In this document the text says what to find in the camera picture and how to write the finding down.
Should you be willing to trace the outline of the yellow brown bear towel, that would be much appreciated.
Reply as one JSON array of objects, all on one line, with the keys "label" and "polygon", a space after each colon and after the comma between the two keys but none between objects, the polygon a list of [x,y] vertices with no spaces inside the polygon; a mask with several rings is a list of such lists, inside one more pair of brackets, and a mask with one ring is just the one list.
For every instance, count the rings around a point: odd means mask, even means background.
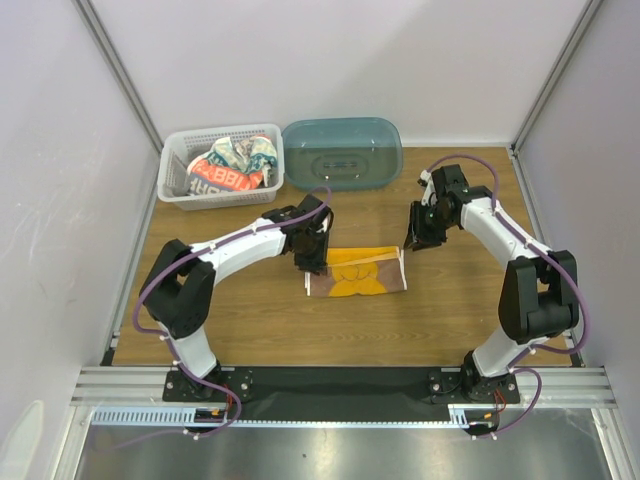
[{"label": "yellow brown bear towel", "polygon": [[408,288],[404,252],[398,246],[330,248],[325,274],[305,274],[312,298],[375,296]]}]

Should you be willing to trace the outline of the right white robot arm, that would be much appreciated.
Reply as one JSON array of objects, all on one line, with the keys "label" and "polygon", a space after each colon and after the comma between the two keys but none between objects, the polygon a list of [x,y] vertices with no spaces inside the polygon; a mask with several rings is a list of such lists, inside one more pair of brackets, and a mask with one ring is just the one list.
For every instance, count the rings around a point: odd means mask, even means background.
[{"label": "right white robot arm", "polygon": [[504,270],[498,303],[499,326],[464,358],[455,392],[483,403],[508,382],[526,353],[573,329],[579,321],[577,262],[553,251],[516,224],[496,192],[472,186],[457,164],[421,172],[424,193],[410,206],[405,249],[443,245],[457,227],[472,234]]}]

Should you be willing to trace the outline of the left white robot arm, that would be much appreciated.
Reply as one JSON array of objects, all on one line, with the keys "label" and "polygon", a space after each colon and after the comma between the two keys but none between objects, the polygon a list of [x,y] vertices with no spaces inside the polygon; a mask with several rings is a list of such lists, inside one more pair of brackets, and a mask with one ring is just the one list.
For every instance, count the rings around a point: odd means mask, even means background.
[{"label": "left white robot arm", "polygon": [[185,388],[208,400],[225,388],[221,365],[204,324],[219,283],[266,259],[292,254],[294,265],[312,275],[327,271],[334,213],[328,200],[309,193],[301,203],[270,210],[250,224],[195,244],[178,239],[158,254],[136,300],[132,323],[167,344]]}]

